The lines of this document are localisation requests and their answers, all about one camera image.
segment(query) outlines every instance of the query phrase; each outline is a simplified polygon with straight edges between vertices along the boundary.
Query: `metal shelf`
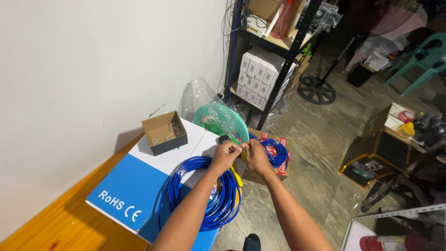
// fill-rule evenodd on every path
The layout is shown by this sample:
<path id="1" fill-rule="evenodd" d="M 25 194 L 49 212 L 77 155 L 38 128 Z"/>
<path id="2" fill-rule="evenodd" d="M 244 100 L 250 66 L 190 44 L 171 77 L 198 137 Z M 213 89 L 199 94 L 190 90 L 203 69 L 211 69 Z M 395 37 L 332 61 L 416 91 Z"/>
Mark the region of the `metal shelf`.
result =
<path id="1" fill-rule="evenodd" d="M 294 41 L 290 38 L 284 38 L 284 39 L 274 39 L 272 36 L 268 36 L 267 38 L 260 38 L 246 30 L 240 29 L 240 23 L 235 23 L 235 19 L 232 20 L 232 25 L 236 32 L 231 32 L 231 43 L 229 44 L 229 51 L 233 51 L 237 48 L 237 40 L 239 37 L 244 38 L 254 44 L 257 44 L 261 48 L 273 52 L 283 58 L 285 58 L 285 63 L 279 73 L 279 76 L 276 80 L 276 83 L 273 86 L 273 89 L 271 91 L 271 94 L 269 96 L 269 99 L 265 105 L 265 108 L 262 110 L 259 107 L 253 105 L 251 102 L 248 102 L 244 100 L 242 97 L 238 96 L 235 91 L 232 88 L 229 88 L 228 79 L 229 75 L 231 73 L 231 70 L 234 62 L 234 54 L 230 53 L 227 58 L 227 64 L 226 64 L 226 76 L 225 76 L 225 91 L 224 91 L 224 98 L 227 99 L 229 94 L 231 96 L 234 96 L 236 99 L 238 99 L 243 104 L 247 105 L 249 108 L 251 108 L 251 111 L 257 111 L 261 113 L 261 117 L 259 120 L 259 124 L 257 125 L 257 130 L 261 130 L 263 123 L 265 122 L 266 118 L 269 115 L 270 109 L 273 107 L 273 103 L 276 99 L 276 96 L 279 94 L 279 90 L 282 87 L 283 82 L 286 79 L 286 76 L 288 74 L 288 71 L 293 63 L 294 58 L 301 52 L 301 48 L 305 46 L 305 44 L 308 43 L 309 39 L 312 37 L 312 35 L 307 34 L 307 30 L 313 21 L 313 17 L 316 14 L 316 12 L 319 10 L 319 6 L 321 4 L 322 0 L 312 0 L 307 8 L 307 11 L 305 12 L 305 15 L 303 18 L 299 21 L 300 22 L 300 30 L 297 31 L 296 38 Z M 239 16 L 241 17 L 242 8 L 239 8 L 238 14 L 236 13 L 236 8 L 234 8 L 233 16 Z M 249 112 L 248 114 L 248 120 L 250 116 L 252 115 L 252 112 Z"/>
<path id="2" fill-rule="evenodd" d="M 252 43 L 257 44 L 258 46 L 262 47 L 263 49 L 273 52 L 283 58 L 289 57 L 290 54 L 290 47 L 293 44 L 293 40 L 290 38 L 283 38 L 283 39 L 275 39 L 271 35 L 267 37 L 258 37 L 254 34 L 252 34 L 249 31 L 246 30 L 237 30 L 235 33 L 237 36 L 240 36 Z M 313 35 L 311 34 L 305 34 L 305 38 L 301 44 L 301 48 L 304 44 L 306 44 L 310 38 L 312 38 Z"/>

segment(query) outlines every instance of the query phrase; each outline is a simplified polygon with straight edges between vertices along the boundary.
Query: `cable coil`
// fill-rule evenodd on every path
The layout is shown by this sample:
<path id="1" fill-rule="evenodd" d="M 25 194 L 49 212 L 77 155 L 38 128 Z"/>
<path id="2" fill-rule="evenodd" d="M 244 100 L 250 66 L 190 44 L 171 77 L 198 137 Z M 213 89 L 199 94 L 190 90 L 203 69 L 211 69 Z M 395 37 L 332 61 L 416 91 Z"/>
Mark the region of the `cable coil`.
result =
<path id="1" fill-rule="evenodd" d="M 285 162 L 285 169 L 288 168 L 288 151 L 286 150 L 285 146 L 283 146 L 281 143 L 275 141 L 272 138 L 264 138 L 264 139 L 257 139 L 257 137 L 249 133 L 249 138 L 254 138 L 260 142 L 263 147 L 265 147 L 266 155 L 268 156 L 269 163 L 273 168 L 278 168 L 282 165 L 282 163 Z M 267 150 L 267 146 L 274 147 L 277 150 L 277 155 L 274 156 Z"/>
<path id="2" fill-rule="evenodd" d="M 207 169 L 212 162 L 212 158 L 206 156 L 196 156 L 189 158 L 181 164 L 178 170 L 172 175 L 172 178 L 167 182 L 161 194 L 161 201 L 158 205 L 158 212 L 160 212 L 159 226 L 161 229 L 161 206 L 164 195 L 167 193 L 170 210 L 173 210 L 180 204 L 182 198 L 180 197 L 180 181 L 186 173 L 200 168 Z M 204 214 L 203 222 L 201 223 L 200 231 L 211 231 L 220 228 L 229 223 L 239 213 L 241 204 L 240 188 L 233 174 L 228 170 L 220 177 L 221 191 L 216 193 L 214 198 L 208 203 L 206 212 Z M 239 203 L 234 215 L 232 213 L 235 209 L 235 199 L 239 197 Z"/>

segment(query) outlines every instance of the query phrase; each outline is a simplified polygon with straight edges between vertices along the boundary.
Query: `wooden table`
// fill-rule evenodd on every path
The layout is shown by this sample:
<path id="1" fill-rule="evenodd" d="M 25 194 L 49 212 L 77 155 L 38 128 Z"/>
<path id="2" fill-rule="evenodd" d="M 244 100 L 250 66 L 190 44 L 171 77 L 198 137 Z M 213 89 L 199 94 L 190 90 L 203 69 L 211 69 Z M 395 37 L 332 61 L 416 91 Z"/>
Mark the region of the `wooden table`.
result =
<path id="1" fill-rule="evenodd" d="M 143 135 L 139 135 L 1 242 L 0 250 L 144 251 L 147 242 L 85 203 L 90 192 Z"/>

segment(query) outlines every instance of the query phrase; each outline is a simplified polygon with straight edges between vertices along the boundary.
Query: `green plastic chair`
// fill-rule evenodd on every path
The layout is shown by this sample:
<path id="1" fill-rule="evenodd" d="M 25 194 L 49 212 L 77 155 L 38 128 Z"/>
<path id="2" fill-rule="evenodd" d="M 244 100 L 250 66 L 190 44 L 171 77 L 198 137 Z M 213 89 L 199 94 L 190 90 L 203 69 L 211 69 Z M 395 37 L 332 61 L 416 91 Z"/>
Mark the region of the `green plastic chair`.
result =
<path id="1" fill-rule="evenodd" d="M 432 49 L 423 49 L 423 47 L 425 47 L 429 42 L 433 40 L 440 40 L 442 42 L 441 46 Z M 419 60 L 415 56 L 420 52 L 424 53 L 426 56 Z M 406 58 L 410 60 L 397 73 L 390 77 L 390 79 L 388 79 L 384 83 L 384 86 L 388 86 L 392 81 L 394 81 L 397 77 L 403 75 L 413 66 L 419 66 L 425 69 L 426 72 L 421 75 L 421 77 L 419 77 L 411 86 L 409 86 L 409 88 L 407 88 L 403 92 L 403 94 L 401 94 L 401 96 L 408 94 L 419 85 L 422 85 L 429 81 L 435 74 L 446 69 L 446 60 L 442 60 L 442 58 L 446 58 L 446 33 L 439 32 L 431 35 Z M 400 62 L 395 64 L 392 68 L 389 69 L 388 72 L 392 72 L 393 70 L 397 69 L 404 61 L 406 60 L 401 60 Z"/>

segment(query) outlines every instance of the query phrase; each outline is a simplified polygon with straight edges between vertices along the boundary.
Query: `metal frame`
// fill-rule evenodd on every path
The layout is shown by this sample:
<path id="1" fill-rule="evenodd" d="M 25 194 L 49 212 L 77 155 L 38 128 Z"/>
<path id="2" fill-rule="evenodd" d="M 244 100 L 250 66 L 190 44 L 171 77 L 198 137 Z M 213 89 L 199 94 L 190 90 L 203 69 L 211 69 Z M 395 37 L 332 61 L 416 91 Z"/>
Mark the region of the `metal frame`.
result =
<path id="1" fill-rule="evenodd" d="M 359 217 L 351 218 L 348 221 L 347 228 L 345 229 L 344 239 L 342 240 L 340 250 L 341 251 L 345 250 L 345 245 L 347 243 L 348 236 L 350 235 L 351 224 L 354 221 L 386 218 L 386 217 L 393 217 L 393 216 L 398 216 L 398 215 L 404 216 L 406 213 L 424 213 L 424 212 L 439 211 L 439 210 L 445 210 L 445 213 L 446 213 L 446 203 L 432 205 L 432 206 L 417 207 L 417 208 L 407 209 L 407 210 L 399 210 L 399 211 L 390 212 L 390 213 L 378 213 L 378 214 L 373 214 L 373 215 L 366 215 L 366 216 L 359 216 Z"/>
<path id="2" fill-rule="evenodd" d="M 252 116 L 253 109 L 256 112 L 260 112 L 261 113 L 262 116 L 260 118 L 259 124 L 257 125 L 257 130 L 261 130 L 262 129 L 263 123 L 265 122 L 266 118 L 268 117 L 269 111 L 271 110 L 271 108 L 273 106 L 273 103 L 274 103 L 274 101 L 275 101 L 275 99 L 277 97 L 277 94 L 279 93 L 279 90 L 280 90 L 280 88 L 281 88 L 281 86 L 282 86 L 282 84 L 283 84 L 283 82 L 285 80 L 285 77 L 288 74 L 288 71 L 289 71 L 289 69 L 290 69 L 290 67 L 291 67 L 291 65 L 293 63 L 294 58 L 299 53 L 301 53 L 301 48 L 305 48 L 306 47 L 306 45 L 302 46 L 302 42 L 304 41 L 304 38 L 305 38 L 306 32 L 308 30 L 308 27 L 310 26 L 311 22 L 313 21 L 313 17 L 316 14 L 317 10 L 319 9 L 319 6 L 321 5 L 321 2 L 322 2 L 322 0 L 312 0 L 310 2 L 310 4 L 309 4 L 309 6 L 307 8 L 307 11 L 305 12 L 305 15 L 304 15 L 302 21 L 299 21 L 299 23 L 297 24 L 300 29 L 297 31 L 296 38 L 294 39 L 294 41 L 293 41 L 293 43 L 292 43 L 292 45 L 291 45 L 289 50 L 286 50 L 286 49 L 284 49 L 284 48 L 282 48 L 282 47 L 280 47 L 278 45 L 270 43 L 269 41 L 267 41 L 265 39 L 262 39 L 262 38 L 259 38 L 259 37 L 255 36 L 253 34 L 249 35 L 248 32 L 246 32 L 244 30 L 237 31 L 235 33 L 235 36 L 234 36 L 234 32 L 231 32 L 231 42 L 230 42 L 230 45 L 229 45 L 229 52 L 230 53 L 228 55 L 227 64 L 226 64 L 227 67 L 226 67 L 225 92 L 224 92 L 225 99 L 227 99 L 227 97 L 229 96 L 229 92 L 231 91 L 229 89 L 229 83 L 228 83 L 229 74 L 231 73 L 230 70 L 232 69 L 232 64 L 234 62 L 234 54 L 231 53 L 231 51 L 233 52 L 233 50 L 235 50 L 235 48 L 237 48 L 237 38 L 239 36 L 242 36 L 243 38 L 247 39 L 250 42 L 253 42 L 253 43 L 257 42 L 258 43 L 257 45 L 262 47 L 265 50 L 268 50 L 268 51 L 274 50 L 274 52 L 278 52 L 277 54 L 281 55 L 281 56 L 286 55 L 284 66 L 282 67 L 282 70 L 280 71 L 279 76 L 278 76 L 278 78 L 276 80 L 276 83 L 275 83 L 275 85 L 274 85 L 274 87 L 273 87 L 273 89 L 271 91 L 271 94 L 270 94 L 269 99 L 268 99 L 268 101 L 266 103 L 265 109 L 261 110 L 261 109 L 257 108 L 254 105 L 250 105 L 250 103 L 248 103 L 248 102 L 243 102 L 242 98 L 239 98 L 239 96 L 237 96 L 237 95 L 233 96 L 235 98 L 239 98 L 239 100 L 242 103 L 245 103 L 250 108 L 250 111 L 249 111 L 249 114 L 248 114 L 248 120 Z M 234 15 L 233 15 L 233 17 L 235 17 L 236 14 L 237 14 L 236 13 L 237 12 L 236 9 L 237 8 L 234 8 L 234 12 L 233 12 Z M 239 17 L 241 17 L 241 12 L 242 12 L 242 8 L 240 8 L 240 10 L 239 10 L 239 13 L 238 13 Z M 235 23 L 235 18 L 233 18 L 232 19 L 232 28 L 237 30 L 239 27 L 240 27 L 240 23 L 236 24 Z M 232 40 L 233 39 L 234 39 L 234 42 L 235 42 L 235 48 L 233 48 L 233 46 L 232 46 Z"/>

